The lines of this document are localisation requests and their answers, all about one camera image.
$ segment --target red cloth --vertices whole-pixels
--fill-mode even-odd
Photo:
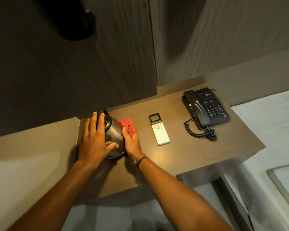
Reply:
[[[129,133],[130,137],[132,138],[134,134],[136,133],[136,130],[133,126],[132,121],[128,118],[127,120],[125,118],[121,118],[119,120],[119,123],[122,125],[122,127],[126,127],[127,132]]]

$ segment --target air conditioner remote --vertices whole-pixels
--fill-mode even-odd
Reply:
[[[170,143],[168,134],[159,113],[149,115],[152,129],[159,146]]]

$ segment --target cabinet door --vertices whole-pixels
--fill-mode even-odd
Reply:
[[[158,85],[289,49],[289,0],[150,0]]]
[[[154,96],[148,0],[81,0],[96,31],[68,41],[32,0],[0,0],[0,136]]]

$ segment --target telephone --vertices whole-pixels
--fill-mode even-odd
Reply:
[[[206,137],[215,141],[215,130],[209,127],[227,122],[230,118],[212,91],[207,87],[197,91],[189,90],[183,93],[182,101],[192,116],[184,123],[187,132],[196,138]],[[203,134],[196,134],[190,130],[188,123],[192,120],[199,130],[205,131]]]

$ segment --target hand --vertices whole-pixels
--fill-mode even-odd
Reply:
[[[132,161],[137,162],[137,160],[144,156],[140,145],[139,135],[135,133],[131,138],[126,130],[126,127],[123,128],[122,133],[125,139],[125,149],[128,156],[132,159]]]
[[[105,114],[101,113],[96,130],[97,113],[85,123],[83,140],[79,148],[78,161],[95,170],[106,156],[119,145],[113,142],[105,143]]]

